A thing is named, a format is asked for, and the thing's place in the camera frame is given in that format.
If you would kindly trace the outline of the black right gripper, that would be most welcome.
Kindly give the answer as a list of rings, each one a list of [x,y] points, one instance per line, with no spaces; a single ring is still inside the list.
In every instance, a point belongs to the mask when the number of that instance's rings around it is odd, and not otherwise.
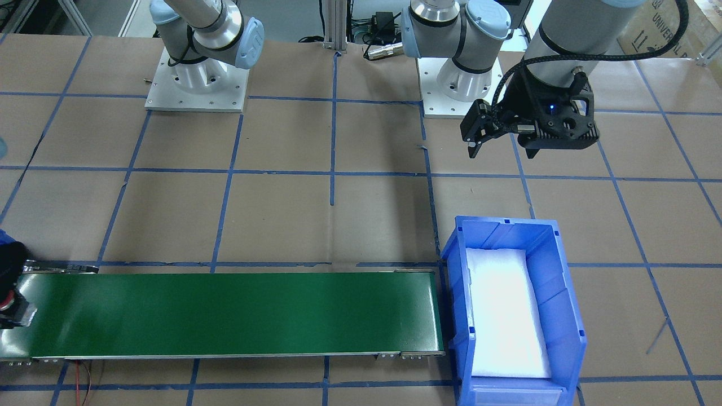
[[[1,246],[1,308],[10,308],[15,300],[16,283],[27,259],[28,250],[22,242]]]

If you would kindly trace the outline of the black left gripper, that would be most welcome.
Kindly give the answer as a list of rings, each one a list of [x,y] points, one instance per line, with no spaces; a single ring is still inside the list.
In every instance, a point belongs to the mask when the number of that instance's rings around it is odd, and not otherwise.
[[[472,102],[460,124],[469,158],[475,158],[485,142],[507,133],[518,135],[529,160],[541,149],[580,150],[598,142],[588,76],[576,72],[571,79],[569,86],[555,87],[530,72],[517,72],[497,105]]]

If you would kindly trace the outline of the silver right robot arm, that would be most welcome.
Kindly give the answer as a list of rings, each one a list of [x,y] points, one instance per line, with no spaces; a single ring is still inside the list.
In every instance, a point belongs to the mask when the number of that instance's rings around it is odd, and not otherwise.
[[[18,303],[25,261],[119,267],[124,259],[217,257],[236,164],[244,83],[261,22],[237,1],[152,1],[160,39],[8,34],[2,62],[41,53],[59,69],[29,92],[2,92],[2,307]],[[151,182],[188,197],[201,246],[128,242]]]

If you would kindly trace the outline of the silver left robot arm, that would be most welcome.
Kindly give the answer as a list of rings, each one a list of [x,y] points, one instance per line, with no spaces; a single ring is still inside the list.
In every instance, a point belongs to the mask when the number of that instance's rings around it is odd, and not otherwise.
[[[442,58],[438,84],[471,103],[460,124],[469,157],[482,144],[517,134],[534,158],[542,149],[581,150],[599,140],[589,74],[640,8],[640,1],[552,1],[518,66],[490,90],[492,65],[517,25],[523,2],[412,1],[400,13],[404,53]],[[490,101],[484,96],[490,94]]]

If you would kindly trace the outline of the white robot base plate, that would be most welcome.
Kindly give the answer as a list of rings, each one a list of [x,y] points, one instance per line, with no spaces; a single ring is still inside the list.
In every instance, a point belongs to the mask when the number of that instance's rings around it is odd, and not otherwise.
[[[503,76],[498,59],[482,74],[462,72],[448,58],[420,58],[417,67],[428,118],[462,118],[475,100],[491,102]]]
[[[163,49],[146,98],[147,110],[243,113],[247,69],[213,59],[172,67],[171,61]]]

